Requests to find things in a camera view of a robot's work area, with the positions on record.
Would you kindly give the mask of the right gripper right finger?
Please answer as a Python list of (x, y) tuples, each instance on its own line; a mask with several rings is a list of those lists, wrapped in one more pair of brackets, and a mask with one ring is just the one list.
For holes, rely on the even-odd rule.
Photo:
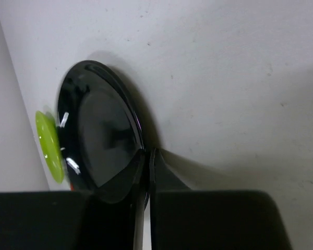
[(196, 191), (150, 153), (153, 249), (291, 249), (273, 199), (264, 192)]

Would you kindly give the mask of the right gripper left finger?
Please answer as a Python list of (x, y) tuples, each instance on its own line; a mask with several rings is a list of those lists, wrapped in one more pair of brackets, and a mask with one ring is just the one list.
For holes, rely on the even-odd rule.
[(0, 193), (0, 249), (141, 249), (145, 154), (94, 191)]

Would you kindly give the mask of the green plate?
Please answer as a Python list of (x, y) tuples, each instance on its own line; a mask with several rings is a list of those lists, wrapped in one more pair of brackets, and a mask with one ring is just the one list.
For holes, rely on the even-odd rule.
[(57, 183), (64, 180), (64, 169), (54, 119), (41, 111), (35, 113), (35, 124), (41, 150), (48, 169)]

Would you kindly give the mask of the black plate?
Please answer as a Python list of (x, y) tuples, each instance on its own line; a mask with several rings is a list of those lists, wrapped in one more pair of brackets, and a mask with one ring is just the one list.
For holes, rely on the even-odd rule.
[(132, 189), (149, 196), (146, 137), (127, 86), (94, 60), (73, 65), (57, 101), (57, 134), (71, 189), (97, 193), (107, 203)]

